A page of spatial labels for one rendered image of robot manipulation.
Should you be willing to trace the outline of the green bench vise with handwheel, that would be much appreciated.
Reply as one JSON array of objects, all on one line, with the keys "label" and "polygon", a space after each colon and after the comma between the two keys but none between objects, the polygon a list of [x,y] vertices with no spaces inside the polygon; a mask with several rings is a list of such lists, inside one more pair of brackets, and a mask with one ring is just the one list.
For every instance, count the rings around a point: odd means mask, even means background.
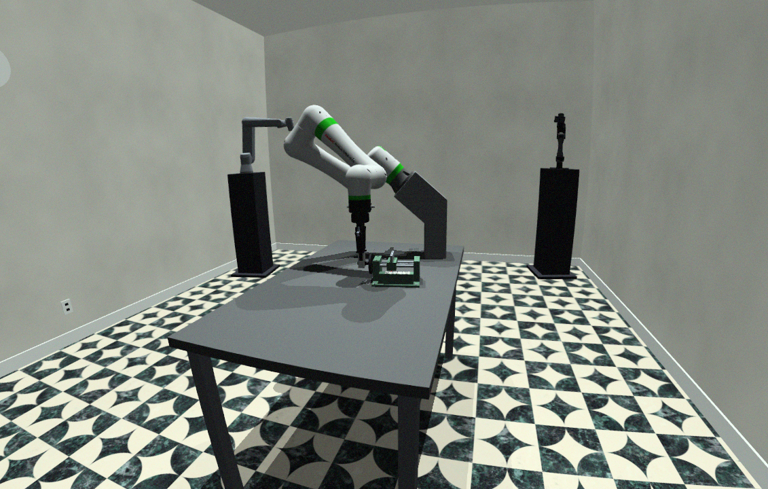
[{"label": "green bench vise with handwheel", "polygon": [[[369,272],[373,273],[373,283],[371,286],[387,287],[419,287],[419,256],[414,256],[413,261],[397,261],[394,257],[394,251],[388,257],[388,261],[382,261],[381,255],[373,258],[370,253]],[[382,272],[382,267],[387,270],[397,270],[397,268],[413,268],[413,272]]]}]

